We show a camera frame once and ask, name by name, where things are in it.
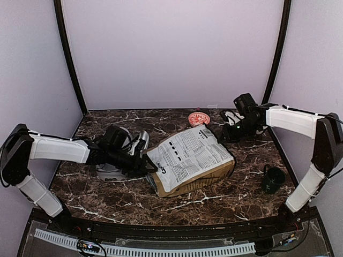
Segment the brown pet food bag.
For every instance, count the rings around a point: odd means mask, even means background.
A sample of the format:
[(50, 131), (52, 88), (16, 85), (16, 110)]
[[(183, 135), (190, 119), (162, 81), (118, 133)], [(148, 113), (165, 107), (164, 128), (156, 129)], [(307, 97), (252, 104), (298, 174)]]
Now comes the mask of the brown pet food bag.
[(146, 176), (157, 195), (186, 194), (229, 177), (235, 157), (206, 126), (178, 132), (146, 152), (158, 168)]

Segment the translucent double pet bowl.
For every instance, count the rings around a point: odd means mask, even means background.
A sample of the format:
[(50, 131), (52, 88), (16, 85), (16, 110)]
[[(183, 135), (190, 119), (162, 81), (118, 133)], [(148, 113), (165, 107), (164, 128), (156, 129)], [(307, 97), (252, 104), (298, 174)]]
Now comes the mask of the translucent double pet bowl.
[[(100, 137), (100, 139), (104, 139), (110, 149), (121, 149), (128, 152), (131, 148), (130, 143), (132, 141), (132, 135), (128, 129), (123, 127), (115, 125), (109, 126), (103, 137)], [(126, 177), (126, 175), (122, 174), (121, 169), (108, 163), (96, 165), (95, 168), (97, 176), (103, 181), (121, 181)]]

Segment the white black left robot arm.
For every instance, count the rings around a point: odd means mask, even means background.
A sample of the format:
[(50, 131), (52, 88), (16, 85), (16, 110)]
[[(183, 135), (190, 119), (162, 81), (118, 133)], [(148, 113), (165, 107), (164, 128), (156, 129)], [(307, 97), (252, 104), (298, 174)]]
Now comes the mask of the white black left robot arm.
[(155, 173), (158, 167), (144, 152), (149, 143), (146, 131), (132, 138), (129, 131), (111, 125), (96, 139), (63, 138), (30, 130), (18, 124), (1, 146), (1, 184), (14, 186), (54, 219), (64, 233), (76, 228), (67, 206), (29, 169), (30, 161), (66, 161), (92, 166), (111, 166), (128, 177)]

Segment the silver metal scoop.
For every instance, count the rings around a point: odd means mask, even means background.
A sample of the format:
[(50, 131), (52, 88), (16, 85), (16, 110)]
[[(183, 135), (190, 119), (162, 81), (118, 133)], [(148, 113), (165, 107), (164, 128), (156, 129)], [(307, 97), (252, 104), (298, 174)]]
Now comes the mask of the silver metal scoop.
[(142, 152), (148, 148), (149, 135), (145, 130), (139, 132), (138, 137), (133, 142), (133, 152)]

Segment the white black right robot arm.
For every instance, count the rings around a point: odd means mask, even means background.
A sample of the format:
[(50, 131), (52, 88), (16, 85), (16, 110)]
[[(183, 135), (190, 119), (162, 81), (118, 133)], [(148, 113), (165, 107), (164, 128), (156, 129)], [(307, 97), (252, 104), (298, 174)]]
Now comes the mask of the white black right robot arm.
[(342, 121), (335, 113), (319, 114), (276, 103), (258, 104), (249, 93), (238, 96), (234, 106), (220, 113), (225, 121), (222, 129), (225, 142), (245, 140), (269, 129), (284, 137), (289, 135), (291, 140), (287, 146), (294, 146), (297, 154), (304, 150), (304, 155), (310, 158), (308, 171), (302, 173), (303, 177), (285, 202), (288, 211), (273, 221), (278, 232), (285, 232), (294, 224), (293, 214), (342, 172), (337, 168), (342, 163)]

